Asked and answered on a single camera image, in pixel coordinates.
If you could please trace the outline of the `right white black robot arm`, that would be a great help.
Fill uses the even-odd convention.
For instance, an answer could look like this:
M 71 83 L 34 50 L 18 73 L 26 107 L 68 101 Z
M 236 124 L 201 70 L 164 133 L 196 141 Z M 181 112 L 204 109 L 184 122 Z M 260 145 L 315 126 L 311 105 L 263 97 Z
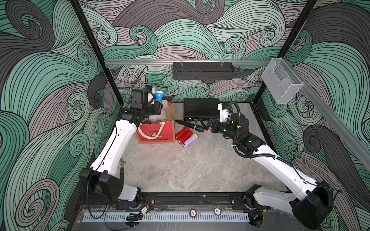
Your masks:
M 276 154 L 261 138 L 249 130 L 249 121 L 239 113 L 226 118 L 209 118 L 202 127 L 220 133 L 232 141 L 239 157 L 252 159 L 264 166 L 289 189 L 288 193 L 257 187 L 251 197 L 267 206 L 293 215 L 310 230 L 316 230 L 333 209 L 334 189 L 326 181 L 317 181 Z

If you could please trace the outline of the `red flashlight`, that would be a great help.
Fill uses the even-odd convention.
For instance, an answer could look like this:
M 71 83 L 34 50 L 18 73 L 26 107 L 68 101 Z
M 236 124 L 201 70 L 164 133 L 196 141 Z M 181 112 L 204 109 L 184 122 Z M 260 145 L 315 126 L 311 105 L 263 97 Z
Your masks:
M 181 137 L 179 137 L 177 139 L 178 143 L 179 144 L 183 144 L 187 139 L 189 139 L 191 136 L 193 135 L 193 132 L 191 131 L 188 131 L 187 133 L 185 133 L 184 135 L 182 135 Z
M 190 128 L 189 127 L 187 127 L 187 126 L 183 127 L 183 129 L 175 135 L 175 139 L 178 140 L 184 134 L 186 134 L 188 131 L 190 131 Z

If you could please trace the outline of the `small blue object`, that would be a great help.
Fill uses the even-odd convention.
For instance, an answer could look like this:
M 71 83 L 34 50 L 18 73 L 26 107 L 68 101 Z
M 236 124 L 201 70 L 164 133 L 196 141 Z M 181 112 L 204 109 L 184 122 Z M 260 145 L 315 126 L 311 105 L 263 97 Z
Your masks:
M 159 102 L 160 104 L 162 103 L 163 97 L 164 97 L 164 92 L 162 91 L 156 91 L 155 92 L 155 97 L 156 97 L 156 102 Z

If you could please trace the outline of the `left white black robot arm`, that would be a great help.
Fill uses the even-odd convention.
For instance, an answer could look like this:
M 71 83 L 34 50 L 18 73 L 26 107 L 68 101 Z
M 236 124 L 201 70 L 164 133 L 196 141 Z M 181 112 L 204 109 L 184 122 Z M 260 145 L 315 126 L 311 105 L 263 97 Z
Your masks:
M 127 185 L 123 177 L 116 177 L 120 160 L 131 137 L 142 121 L 153 115 L 160 115 L 163 104 L 156 100 L 155 88 L 146 85 L 133 89 L 127 107 L 119 111 L 114 129 L 100 155 L 89 168 L 79 174 L 86 186 L 86 193 L 104 196 L 109 202 L 125 200 L 138 203 L 139 188 Z

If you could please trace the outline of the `red jute tote bag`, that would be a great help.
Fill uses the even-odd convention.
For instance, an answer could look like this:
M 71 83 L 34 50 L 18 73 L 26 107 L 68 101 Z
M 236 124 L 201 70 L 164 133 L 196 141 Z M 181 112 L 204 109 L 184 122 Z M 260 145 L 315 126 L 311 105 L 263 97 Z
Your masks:
M 175 106 L 162 100 L 163 109 L 158 116 L 150 116 L 136 132 L 140 144 L 174 143 Z

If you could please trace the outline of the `purple flashlight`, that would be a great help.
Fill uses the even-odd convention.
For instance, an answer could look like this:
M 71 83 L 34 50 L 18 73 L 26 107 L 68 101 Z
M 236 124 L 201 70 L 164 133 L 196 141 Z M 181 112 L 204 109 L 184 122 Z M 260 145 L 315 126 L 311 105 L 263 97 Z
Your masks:
M 196 134 L 192 134 L 186 141 L 182 143 L 182 147 L 184 148 L 189 147 L 197 139 L 198 139 L 198 136 Z

